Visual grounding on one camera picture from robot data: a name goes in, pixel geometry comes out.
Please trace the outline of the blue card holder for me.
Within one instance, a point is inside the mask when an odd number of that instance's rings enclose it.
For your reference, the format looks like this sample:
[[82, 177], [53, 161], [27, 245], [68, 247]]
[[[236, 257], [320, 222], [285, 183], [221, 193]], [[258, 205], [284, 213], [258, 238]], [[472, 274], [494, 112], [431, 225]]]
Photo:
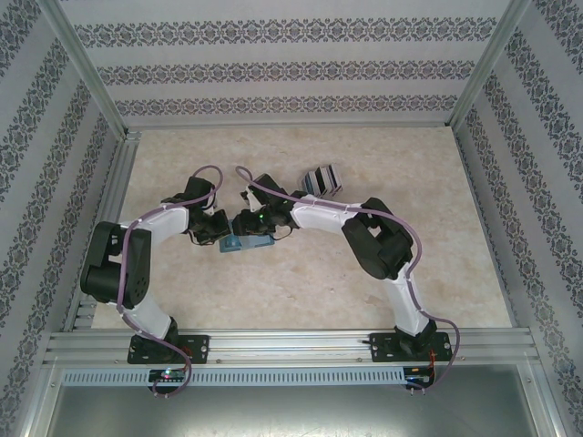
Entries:
[[275, 240], [270, 235], [262, 236], [237, 236], [230, 233], [220, 240], [220, 252], [231, 253], [249, 249], [258, 249], [272, 246]]

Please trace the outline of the stack of credit cards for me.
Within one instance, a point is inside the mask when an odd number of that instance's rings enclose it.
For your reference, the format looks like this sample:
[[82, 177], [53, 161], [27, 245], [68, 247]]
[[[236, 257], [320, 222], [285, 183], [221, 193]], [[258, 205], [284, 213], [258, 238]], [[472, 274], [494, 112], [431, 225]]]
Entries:
[[300, 183], [303, 191], [317, 198], [333, 198], [343, 190], [339, 170], [334, 164], [306, 172]]

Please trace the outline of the grey metal sheet panel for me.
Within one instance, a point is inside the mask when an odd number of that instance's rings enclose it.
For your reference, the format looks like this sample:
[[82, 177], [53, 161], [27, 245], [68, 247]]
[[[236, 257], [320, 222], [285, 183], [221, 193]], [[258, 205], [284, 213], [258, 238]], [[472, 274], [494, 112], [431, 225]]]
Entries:
[[535, 364], [460, 366], [397, 385], [199, 386], [168, 400], [53, 369], [13, 437], [568, 437]]

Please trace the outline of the aluminium back frame bar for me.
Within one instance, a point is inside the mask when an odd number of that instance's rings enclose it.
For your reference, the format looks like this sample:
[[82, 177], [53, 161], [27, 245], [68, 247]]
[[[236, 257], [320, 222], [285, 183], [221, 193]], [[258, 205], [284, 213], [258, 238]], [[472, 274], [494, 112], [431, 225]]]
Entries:
[[201, 130], [201, 129], [267, 129], [267, 128], [438, 128], [450, 127], [445, 122], [268, 122], [268, 123], [202, 123], [182, 125], [134, 125], [127, 127], [128, 132], [145, 132], [158, 130]]

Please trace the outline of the aluminium side rail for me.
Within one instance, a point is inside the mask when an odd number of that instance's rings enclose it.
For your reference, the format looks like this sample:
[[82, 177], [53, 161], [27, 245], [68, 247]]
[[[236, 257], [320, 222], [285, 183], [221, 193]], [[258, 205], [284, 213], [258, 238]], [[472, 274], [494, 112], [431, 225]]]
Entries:
[[506, 280], [505, 272], [502, 269], [500, 259], [498, 257], [498, 252], [496, 250], [496, 243], [492, 239], [493, 235], [492, 235], [491, 228], [489, 226], [489, 223], [488, 223], [488, 220], [486, 217], [485, 210], [483, 208], [483, 204], [481, 202], [481, 198], [479, 197], [476, 181], [473, 177], [471, 168], [469, 167], [467, 156], [465, 154], [461, 140], [456, 133], [454, 133], [454, 139], [455, 139], [455, 144], [456, 144], [456, 148], [457, 148], [459, 157], [461, 159], [461, 162], [462, 162], [462, 165], [464, 168], [465, 177], [466, 177], [467, 182], [469, 184], [469, 187], [471, 190], [471, 195], [472, 195], [473, 201], [475, 203], [477, 215], [478, 215], [480, 223], [481, 223], [481, 228], [482, 228], [482, 231], [483, 231], [485, 239], [486, 239], [486, 245], [487, 245], [488, 252], [489, 252], [490, 258], [492, 260], [493, 266], [494, 266], [498, 285], [501, 289], [502, 298], [503, 298], [505, 306], [506, 306], [506, 312], [508, 313], [508, 317], [510, 319], [511, 325], [514, 328], [516, 328], [519, 326], [517, 314], [515, 312], [513, 301], [508, 294], [508, 282]]
[[[125, 138], [118, 142], [116, 152], [112, 156], [109, 166], [106, 184], [101, 191], [98, 209], [87, 234], [85, 258], [88, 255], [89, 243], [96, 224], [103, 220], [117, 222], [119, 219], [141, 136], [142, 133], [140, 131], [129, 130]], [[83, 298], [80, 280], [84, 264], [85, 261], [82, 261], [79, 267], [75, 282], [76, 287], [67, 307], [66, 318], [63, 320], [62, 331], [64, 332], [72, 331], [76, 325], [77, 312]]]

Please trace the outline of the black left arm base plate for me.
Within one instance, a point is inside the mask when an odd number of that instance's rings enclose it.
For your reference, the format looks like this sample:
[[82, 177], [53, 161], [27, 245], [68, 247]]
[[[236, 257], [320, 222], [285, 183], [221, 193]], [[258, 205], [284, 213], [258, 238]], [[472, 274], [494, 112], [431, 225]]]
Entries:
[[[179, 335], [176, 347], [189, 356], [193, 364], [205, 364], [208, 358], [210, 337], [204, 335]], [[129, 344], [128, 364], [185, 364], [185, 359], [173, 349], [159, 342], [134, 335]]]

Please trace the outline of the aluminium mounting rail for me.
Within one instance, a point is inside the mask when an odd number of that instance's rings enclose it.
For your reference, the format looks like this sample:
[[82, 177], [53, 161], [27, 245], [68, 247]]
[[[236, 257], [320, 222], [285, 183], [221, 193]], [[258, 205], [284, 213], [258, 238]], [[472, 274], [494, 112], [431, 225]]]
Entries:
[[[381, 351], [368, 330], [187, 330], [207, 335], [209, 367], [324, 367], [368, 365]], [[538, 361], [539, 351], [529, 329], [461, 329], [460, 345], [446, 329], [445, 347], [457, 351], [455, 363], [518, 364]], [[127, 364], [132, 332], [89, 329], [49, 336], [44, 366], [60, 368], [121, 368]]]

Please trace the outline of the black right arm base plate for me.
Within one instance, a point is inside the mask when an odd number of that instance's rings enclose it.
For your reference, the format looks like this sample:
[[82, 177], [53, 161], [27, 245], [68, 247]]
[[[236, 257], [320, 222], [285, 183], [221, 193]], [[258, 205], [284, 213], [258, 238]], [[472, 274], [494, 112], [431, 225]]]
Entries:
[[439, 331], [424, 339], [400, 332], [374, 332], [368, 344], [373, 362], [429, 361], [431, 352], [438, 362], [449, 361], [453, 356], [448, 334]]

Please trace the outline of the aluminium frame post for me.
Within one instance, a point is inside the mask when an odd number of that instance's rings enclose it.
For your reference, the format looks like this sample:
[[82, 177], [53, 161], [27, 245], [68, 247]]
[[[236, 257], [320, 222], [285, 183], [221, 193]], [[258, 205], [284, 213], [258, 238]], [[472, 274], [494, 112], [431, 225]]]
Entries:
[[65, 48], [76, 71], [85, 82], [91, 96], [96, 100], [101, 113], [108, 122], [108, 125], [112, 128], [116, 138], [125, 139], [128, 127], [119, 114], [114, 100], [108, 93], [76, 29], [66, 16], [60, 0], [36, 0], [36, 2], [61, 45]]
[[496, 29], [480, 56], [476, 67], [469, 77], [460, 97], [446, 124], [456, 133], [464, 123], [466, 114], [477, 99], [483, 84], [494, 69], [498, 58], [504, 51], [509, 38], [515, 32], [518, 23], [526, 12], [531, 0], [509, 0]]

